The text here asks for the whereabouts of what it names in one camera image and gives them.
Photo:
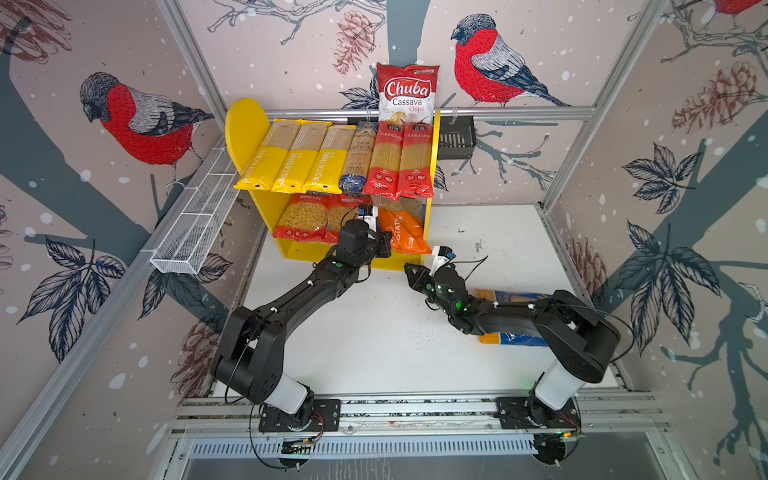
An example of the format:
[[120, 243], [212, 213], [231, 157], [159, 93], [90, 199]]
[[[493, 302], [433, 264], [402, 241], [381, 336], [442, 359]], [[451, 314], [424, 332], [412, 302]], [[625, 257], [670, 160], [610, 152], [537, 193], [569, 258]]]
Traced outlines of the orange macaroni bag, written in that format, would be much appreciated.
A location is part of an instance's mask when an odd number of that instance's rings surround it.
[[381, 232], [391, 234], [390, 245], [394, 251], [411, 255], [432, 252], [424, 238], [422, 224], [409, 213], [380, 208], [378, 225]]

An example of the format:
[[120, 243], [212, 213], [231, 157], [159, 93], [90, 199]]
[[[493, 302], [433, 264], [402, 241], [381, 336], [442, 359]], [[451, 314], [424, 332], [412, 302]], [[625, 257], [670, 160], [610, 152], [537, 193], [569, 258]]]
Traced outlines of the red short pasta bag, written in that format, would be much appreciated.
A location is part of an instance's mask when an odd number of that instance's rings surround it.
[[370, 204], [367, 196], [331, 195], [327, 201], [328, 223], [323, 242], [336, 244], [343, 224], [356, 218], [356, 211], [361, 205]]

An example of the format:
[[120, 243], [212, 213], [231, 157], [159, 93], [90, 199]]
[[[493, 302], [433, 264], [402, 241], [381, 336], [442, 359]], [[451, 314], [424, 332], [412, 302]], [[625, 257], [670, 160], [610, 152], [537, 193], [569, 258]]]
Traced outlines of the red spaghetti bag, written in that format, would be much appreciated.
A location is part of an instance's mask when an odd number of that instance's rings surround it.
[[433, 126], [412, 123], [405, 126], [399, 166], [397, 195], [406, 198], [432, 198], [431, 177]]
[[379, 123], [364, 187], [366, 195], [393, 201], [399, 198], [397, 185], [403, 139], [402, 127], [387, 121]]

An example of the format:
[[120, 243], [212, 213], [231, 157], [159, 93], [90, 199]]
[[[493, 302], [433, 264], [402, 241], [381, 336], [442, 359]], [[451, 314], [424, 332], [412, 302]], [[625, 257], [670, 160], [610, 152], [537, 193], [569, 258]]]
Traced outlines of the red macaroni bag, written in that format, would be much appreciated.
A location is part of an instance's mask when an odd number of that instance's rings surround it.
[[300, 243], [321, 243], [328, 219], [326, 196], [295, 194], [281, 215], [273, 237]]

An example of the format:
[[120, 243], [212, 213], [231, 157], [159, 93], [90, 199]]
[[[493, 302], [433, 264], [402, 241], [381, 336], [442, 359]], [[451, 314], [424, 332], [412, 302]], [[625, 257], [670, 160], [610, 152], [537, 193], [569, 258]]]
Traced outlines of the blue orange pasta bag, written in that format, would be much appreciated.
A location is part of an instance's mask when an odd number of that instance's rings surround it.
[[[538, 299], [546, 298], [546, 294], [540, 293], [519, 293], [489, 289], [476, 289], [474, 291], [477, 297], [493, 302], [533, 302]], [[479, 342], [486, 345], [506, 345], [506, 346], [526, 346], [526, 347], [547, 347], [547, 343], [539, 337], [527, 334], [517, 333], [488, 333], [479, 337]]]

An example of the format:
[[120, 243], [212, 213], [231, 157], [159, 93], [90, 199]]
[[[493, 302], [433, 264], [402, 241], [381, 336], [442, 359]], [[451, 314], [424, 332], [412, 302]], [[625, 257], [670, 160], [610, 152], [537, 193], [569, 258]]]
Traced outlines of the yellow Pastatime spaghetti bag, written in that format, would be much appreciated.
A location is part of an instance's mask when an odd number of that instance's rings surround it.
[[302, 121], [287, 157], [271, 188], [272, 192], [304, 194], [306, 182], [320, 148], [324, 142], [330, 122]]
[[342, 193], [339, 182], [355, 132], [354, 125], [333, 125], [328, 129], [304, 183], [304, 193]]
[[301, 125], [300, 120], [274, 120], [234, 188], [270, 191]]

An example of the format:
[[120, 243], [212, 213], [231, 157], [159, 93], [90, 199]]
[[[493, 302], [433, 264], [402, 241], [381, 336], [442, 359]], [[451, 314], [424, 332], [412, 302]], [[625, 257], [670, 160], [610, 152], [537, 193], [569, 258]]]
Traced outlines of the blue spaghetti bag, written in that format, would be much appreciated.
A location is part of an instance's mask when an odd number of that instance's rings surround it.
[[362, 194], [367, 183], [367, 174], [378, 133], [377, 122], [360, 122], [348, 149], [345, 164], [339, 180], [344, 194]]

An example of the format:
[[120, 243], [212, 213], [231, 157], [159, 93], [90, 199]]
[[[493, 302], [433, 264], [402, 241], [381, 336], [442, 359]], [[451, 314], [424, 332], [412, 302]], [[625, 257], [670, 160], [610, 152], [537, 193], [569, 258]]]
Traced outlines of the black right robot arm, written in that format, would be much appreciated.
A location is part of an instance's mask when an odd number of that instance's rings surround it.
[[444, 265], [404, 267], [409, 287], [466, 335], [522, 334], [545, 342], [555, 356], [535, 383], [534, 404], [560, 411], [587, 383], [599, 383], [621, 340], [616, 327], [566, 290], [530, 301], [500, 302], [471, 295], [465, 279]]

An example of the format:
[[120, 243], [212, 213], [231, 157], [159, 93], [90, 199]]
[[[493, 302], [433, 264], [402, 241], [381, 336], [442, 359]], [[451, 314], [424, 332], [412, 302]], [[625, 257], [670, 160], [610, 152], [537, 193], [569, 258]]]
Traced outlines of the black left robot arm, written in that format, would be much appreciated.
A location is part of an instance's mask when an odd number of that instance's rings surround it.
[[392, 234], [348, 221], [339, 241], [300, 284], [254, 310], [227, 319], [210, 364], [215, 380], [255, 405], [278, 409], [301, 426], [313, 415], [314, 393], [284, 373], [289, 336], [313, 313], [359, 282], [360, 269], [392, 254]]

